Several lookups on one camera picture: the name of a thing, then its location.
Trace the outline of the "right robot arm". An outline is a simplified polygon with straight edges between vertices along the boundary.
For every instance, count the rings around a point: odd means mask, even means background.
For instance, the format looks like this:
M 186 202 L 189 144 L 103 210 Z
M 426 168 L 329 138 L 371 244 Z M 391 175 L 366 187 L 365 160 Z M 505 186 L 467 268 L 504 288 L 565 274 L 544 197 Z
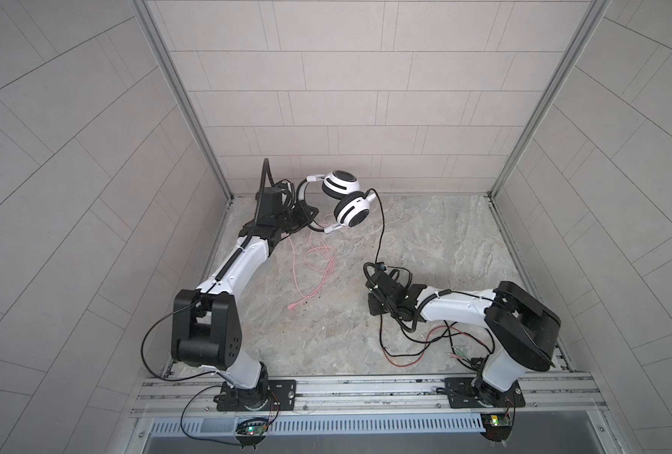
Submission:
M 389 270 L 383 263 L 362 267 L 372 316 L 391 316 L 403 334 L 414 333 L 419 323 L 441 322 L 442 336 L 451 338 L 458 323 L 485 329 L 492 339 L 488 354 L 473 366 L 476 377 L 467 397 L 485 407 L 517 409 L 524 405 L 518 380 L 527 372 L 547 372 L 562 325 L 555 312 L 525 289 L 502 281 L 496 289 L 455 291 L 398 281 L 402 267 Z

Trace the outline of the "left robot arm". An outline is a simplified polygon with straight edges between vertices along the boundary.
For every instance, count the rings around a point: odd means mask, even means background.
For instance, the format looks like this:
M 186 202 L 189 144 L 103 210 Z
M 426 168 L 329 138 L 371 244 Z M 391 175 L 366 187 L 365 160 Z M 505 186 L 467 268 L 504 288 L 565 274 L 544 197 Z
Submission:
M 220 375 L 231 407 L 259 410 L 270 398 L 267 367 L 241 351 L 237 299 L 277 244 L 306 227 L 317 214 L 307 205 L 303 188 L 292 195 L 287 194 L 285 183 L 263 189 L 254 219 L 243 225 L 222 266 L 197 289 L 179 291 L 173 301 L 171 356 Z

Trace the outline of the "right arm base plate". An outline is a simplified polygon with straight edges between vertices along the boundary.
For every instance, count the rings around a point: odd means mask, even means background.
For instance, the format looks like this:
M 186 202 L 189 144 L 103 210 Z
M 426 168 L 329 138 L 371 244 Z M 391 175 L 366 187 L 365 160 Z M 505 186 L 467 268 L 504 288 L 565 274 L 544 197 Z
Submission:
M 523 391 L 516 380 L 501 392 L 479 378 L 446 378 L 436 393 L 445 395 L 452 409 L 508 409 L 526 406 Z

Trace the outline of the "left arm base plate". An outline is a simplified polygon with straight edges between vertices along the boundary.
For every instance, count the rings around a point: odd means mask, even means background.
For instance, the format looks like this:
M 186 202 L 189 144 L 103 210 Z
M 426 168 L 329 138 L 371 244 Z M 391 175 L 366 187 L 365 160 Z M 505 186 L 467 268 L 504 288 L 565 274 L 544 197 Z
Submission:
M 260 380 L 253 389 L 222 384 L 213 401 L 218 412 L 265 412 L 293 410 L 296 398 L 295 380 Z

